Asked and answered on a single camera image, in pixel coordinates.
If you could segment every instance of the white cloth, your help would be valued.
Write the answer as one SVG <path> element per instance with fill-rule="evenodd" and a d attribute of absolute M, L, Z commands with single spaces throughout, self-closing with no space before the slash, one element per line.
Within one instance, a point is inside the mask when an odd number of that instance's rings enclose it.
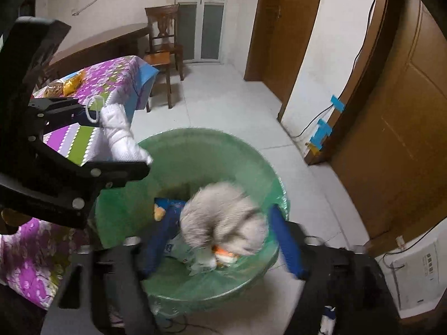
<path fill-rule="evenodd" d="M 145 161 L 148 166 L 152 164 L 151 155 L 136 143 L 122 104 L 104 106 L 100 111 L 100 123 L 114 161 Z"/>

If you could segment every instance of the blue tape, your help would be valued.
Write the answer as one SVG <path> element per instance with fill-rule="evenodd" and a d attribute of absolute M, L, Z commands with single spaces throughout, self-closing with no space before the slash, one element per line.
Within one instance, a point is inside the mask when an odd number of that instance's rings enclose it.
<path fill-rule="evenodd" d="M 318 150 L 321 150 L 323 148 L 321 144 L 321 140 L 316 140 L 314 136 L 310 138 L 310 143 L 312 143 Z"/>
<path fill-rule="evenodd" d="M 315 131 L 312 137 L 314 138 L 314 140 L 321 142 L 325 138 L 325 135 L 326 133 L 320 127 L 318 127 L 318 130 Z"/>
<path fill-rule="evenodd" d="M 334 105 L 334 108 L 339 112 L 343 112 L 343 110 L 345 109 L 345 104 L 340 102 L 338 98 L 334 95 L 332 95 L 331 97 L 331 103 Z"/>
<path fill-rule="evenodd" d="M 332 128 L 321 118 L 318 120 L 318 125 L 320 126 L 318 129 L 322 130 L 326 135 L 330 135 L 332 133 Z"/>
<path fill-rule="evenodd" d="M 310 138 L 310 143 L 314 144 L 318 150 L 321 150 L 323 148 L 321 142 L 325 138 L 325 136 L 329 136 L 332 133 L 332 128 L 321 118 L 317 122 L 318 129 L 313 134 L 313 136 Z"/>

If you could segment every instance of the green trash bin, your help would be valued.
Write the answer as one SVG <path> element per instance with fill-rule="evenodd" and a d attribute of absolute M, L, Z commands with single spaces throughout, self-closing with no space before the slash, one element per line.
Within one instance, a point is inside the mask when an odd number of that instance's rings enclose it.
<path fill-rule="evenodd" d="M 96 223 L 102 245 L 117 246 L 153 221 L 155 197 L 188 200 L 201 186 L 229 181 L 241 186 L 267 214 L 278 203 L 285 215 L 289 202 L 269 163 L 247 143 L 206 128 L 180 128 L 141 141 L 154 162 L 148 177 L 124 188 L 103 190 L 97 201 Z M 209 310 L 239 296 L 262 277 L 278 258 L 269 233 L 261 251 L 240 258 L 228 268 L 189 276 L 186 266 L 164 258 L 142 285 L 155 314 L 172 318 Z"/>

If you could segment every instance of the gray fluffy toy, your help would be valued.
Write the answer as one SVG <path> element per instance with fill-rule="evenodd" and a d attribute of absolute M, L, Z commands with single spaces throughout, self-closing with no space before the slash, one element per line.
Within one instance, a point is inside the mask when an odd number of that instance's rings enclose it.
<path fill-rule="evenodd" d="M 183 208 L 180 228 L 193 248 L 219 245 L 237 255 L 260 251 L 268 234 L 259 208 L 240 188 L 226 182 L 200 189 Z"/>

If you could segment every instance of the wooden door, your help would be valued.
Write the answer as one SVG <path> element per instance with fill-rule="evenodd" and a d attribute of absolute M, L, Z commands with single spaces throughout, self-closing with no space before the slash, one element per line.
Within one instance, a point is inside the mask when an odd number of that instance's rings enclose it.
<path fill-rule="evenodd" d="M 270 53 L 281 0 L 258 0 L 244 79 L 261 81 Z"/>
<path fill-rule="evenodd" d="M 330 162 L 388 250 L 446 215 L 446 72 L 446 39 L 420 0 L 406 0 L 381 77 Z"/>
<path fill-rule="evenodd" d="M 283 102 L 290 96 L 312 33 L 320 0 L 280 0 L 263 82 Z"/>

